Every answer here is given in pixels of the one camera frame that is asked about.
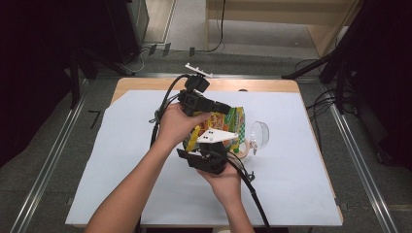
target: snack bag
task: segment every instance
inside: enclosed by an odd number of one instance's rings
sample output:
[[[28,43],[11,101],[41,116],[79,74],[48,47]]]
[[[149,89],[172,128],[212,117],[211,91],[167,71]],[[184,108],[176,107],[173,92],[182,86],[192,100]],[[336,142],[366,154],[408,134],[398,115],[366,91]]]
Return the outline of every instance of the snack bag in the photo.
[[[183,141],[184,149],[186,151],[197,150],[197,138],[209,128],[237,133],[239,135],[237,139],[223,142],[228,150],[237,153],[239,151],[239,144],[245,141],[245,112],[243,111],[243,107],[231,108],[227,115],[212,113],[206,121],[197,125]]]

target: gray floor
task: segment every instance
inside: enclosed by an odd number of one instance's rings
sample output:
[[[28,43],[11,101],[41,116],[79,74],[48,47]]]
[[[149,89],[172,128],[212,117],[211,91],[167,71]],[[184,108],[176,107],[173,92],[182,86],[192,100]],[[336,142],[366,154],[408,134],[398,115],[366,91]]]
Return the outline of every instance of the gray floor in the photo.
[[[150,77],[153,73],[167,73],[168,77],[187,73],[187,62],[208,73],[230,78],[244,75],[255,79],[279,79],[279,76],[293,72],[310,61],[302,57],[279,57],[273,55],[234,55],[197,52],[189,57],[187,51],[170,51],[163,56],[162,50],[155,54],[142,55],[143,70],[137,77]],[[126,64],[129,69],[139,70],[143,66],[140,57]],[[93,124],[95,114],[89,110],[102,111],[109,106],[119,80],[113,71],[101,67],[96,81],[90,81],[85,104],[74,125],[71,135],[62,151],[51,179],[46,187],[26,232],[82,232],[80,228],[64,224],[77,185],[90,156],[102,116]],[[306,105],[314,102],[324,91],[316,77],[319,70],[306,74],[297,80]],[[55,108],[53,114],[36,134],[28,148],[0,169],[0,232],[9,232],[17,219],[23,201],[35,183],[42,166],[51,151],[54,140],[69,114],[70,95]],[[412,232],[412,173],[403,167],[388,167],[380,164],[376,150],[369,141],[360,120],[346,115],[363,158],[378,184],[399,232]],[[336,197],[348,208],[342,209],[342,227],[315,227],[312,232],[382,232],[369,198],[361,183],[348,149],[342,139],[335,119],[330,111],[319,117],[323,142],[323,156]],[[307,232],[307,227],[291,228],[291,232]]]

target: floor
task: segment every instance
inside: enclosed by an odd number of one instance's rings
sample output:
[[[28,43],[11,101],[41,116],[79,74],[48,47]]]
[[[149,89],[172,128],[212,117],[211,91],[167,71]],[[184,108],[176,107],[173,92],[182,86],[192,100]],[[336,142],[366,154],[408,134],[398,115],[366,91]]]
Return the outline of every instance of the floor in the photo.
[[[259,37],[254,37],[246,32],[258,30],[260,26],[273,26],[254,23],[245,25],[248,29],[244,31],[247,34],[244,37],[236,34],[236,25],[230,27],[230,24],[226,24],[221,50],[216,53],[197,52],[195,56],[189,56],[188,47],[204,50],[204,34],[199,29],[203,28],[200,27],[201,22],[195,20],[197,16],[193,17],[200,14],[200,10],[188,11],[187,7],[197,9],[202,2],[177,0],[173,11],[166,11],[173,14],[169,18],[170,24],[163,24],[168,33],[160,39],[151,39],[148,45],[167,42],[171,43],[173,51],[164,56],[162,46],[159,45],[155,54],[148,55],[145,52],[126,64],[132,70],[143,68],[136,73],[136,78],[149,77],[154,73],[175,77],[176,74],[187,72],[184,65],[190,62],[209,73],[219,74],[221,78],[241,75],[251,79],[279,79],[279,76],[289,74],[310,62],[305,59],[319,58],[302,25],[276,25],[277,28],[273,30],[278,30],[277,36],[259,34]],[[185,24],[179,28],[182,21],[192,25]],[[217,28],[216,23],[210,22],[209,27],[213,46],[217,44],[219,34],[212,32],[213,28]],[[64,221],[101,124],[102,116],[93,125],[96,120],[95,111],[104,115],[120,78],[105,68],[99,68],[99,71],[96,81],[84,82],[84,102],[76,113],[69,110],[71,99],[67,95],[29,147],[0,169],[0,232],[9,232],[12,228],[12,232],[83,232],[81,228],[65,225]],[[313,104],[325,88],[334,87],[333,83],[327,86],[319,83],[316,79],[318,75],[319,71],[314,70],[297,80],[306,106]],[[57,150],[54,143],[61,137],[61,128],[68,124],[66,120],[69,115],[76,115],[77,120],[69,125],[69,134],[62,142],[61,149]],[[362,173],[355,165],[356,159],[343,140],[336,116],[333,111],[327,110],[319,116],[323,157],[345,220],[342,227],[315,226],[312,232],[412,232],[412,173],[401,166],[384,166],[379,163],[375,155],[376,149],[367,137],[361,121],[353,115],[346,114],[344,117],[357,142],[367,172],[388,207],[395,230],[383,230],[384,223],[377,216],[379,210],[371,201]],[[45,171],[45,162],[51,165],[49,174],[39,176]],[[39,179],[47,185],[43,189],[33,189]],[[27,200],[27,196],[38,199]],[[19,217],[25,201],[34,203],[34,206],[27,209],[27,216]],[[308,227],[290,228],[292,233],[308,231]]]

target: black cable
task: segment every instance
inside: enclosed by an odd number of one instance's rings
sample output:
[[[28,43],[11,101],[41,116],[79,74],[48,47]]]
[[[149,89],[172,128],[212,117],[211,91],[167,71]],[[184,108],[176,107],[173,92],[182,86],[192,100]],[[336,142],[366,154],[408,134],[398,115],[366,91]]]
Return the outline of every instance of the black cable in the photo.
[[[226,0],[223,0],[223,9],[222,9],[222,19],[221,19],[221,40],[219,41],[218,45],[212,50],[205,50],[205,52],[212,52],[218,49],[218,47],[222,44],[223,40],[223,21],[224,21],[224,7],[226,6]]]
[[[335,91],[335,90],[336,90],[336,89],[327,90],[327,91],[323,92],[321,95],[319,95],[318,98],[316,98],[315,103],[313,104],[313,105],[314,105],[314,106],[313,106],[313,115],[314,115],[314,116],[316,115],[316,105],[317,105],[319,99],[320,99],[323,95],[327,94],[328,92]],[[321,130],[319,129],[318,120],[317,120],[316,118],[314,118],[314,120],[315,120],[315,130],[316,130],[316,133],[317,133],[317,136],[318,136],[318,146],[319,146],[319,150],[322,152]]]
[[[270,224],[269,221],[266,218],[266,214],[264,213],[263,207],[260,204],[260,201],[258,200],[258,195],[254,189],[254,187],[252,186],[251,182],[249,182],[248,178],[246,177],[246,175],[242,172],[241,169],[239,169],[236,164],[234,162],[232,162],[230,159],[228,159],[226,156],[223,156],[217,152],[214,151],[209,151],[209,153],[217,155],[221,158],[223,158],[228,164],[230,164],[232,167],[234,167],[237,171],[237,173],[239,174],[240,178],[242,179],[242,181],[245,183],[246,187],[249,189],[249,191],[251,192],[252,198],[255,201],[255,204],[257,205],[257,209],[260,212],[260,216],[263,219],[264,225],[266,227],[266,230],[268,233],[272,233],[272,228],[270,228]]]
[[[176,78],[176,80],[173,81],[173,83],[170,84],[169,89],[167,89],[166,94],[164,95],[163,101],[161,102],[160,108],[158,109],[158,112],[156,113],[155,116],[155,124],[154,124],[154,130],[152,131],[152,138],[151,138],[151,146],[154,144],[155,142],[155,138],[157,137],[157,130],[158,130],[158,126],[160,124],[160,120],[163,117],[164,111],[166,110],[165,107],[166,106],[166,101],[169,98],[169,94],[170,91],[172,91],[173,87],[175,86],[175,84],[178,82],[178,80],[180,80],[181,78],[189,78],[189,75],[181,75],[178,78]]]

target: black stand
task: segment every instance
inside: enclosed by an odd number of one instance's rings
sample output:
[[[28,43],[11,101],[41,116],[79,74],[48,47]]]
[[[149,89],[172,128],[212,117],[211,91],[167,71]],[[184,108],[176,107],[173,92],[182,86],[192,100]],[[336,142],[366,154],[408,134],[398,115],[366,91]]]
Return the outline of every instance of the black stand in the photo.
[[[308,73],[309,71],[318,68],[319,66],[327,63],[325,69],[319,75],[321,83],[330,83],[338,73],[337,77],[337,91],[336,91],[336,107],[339,110],[340,114],[343,114],[343,88],[345,86],[345,80],[349,75],[349,62],[346,59],[347,54],[351,52],[354,45],[356,44],[356,35],[361,31],[361,25],[366,17],[371,12],[374,4],[373,1],[364,0],[363,4],[355,17],[353,23],[348,28],[348,31],[343,36],[340,43],[337,45],[336,49],[331,53],[327,54],[325,57],[320,58],[319,60],[312,62],[311,64],[303,67],[302,69],[291,73],[289,75],[282,76],[284,80],[295,80],[300,76]]]

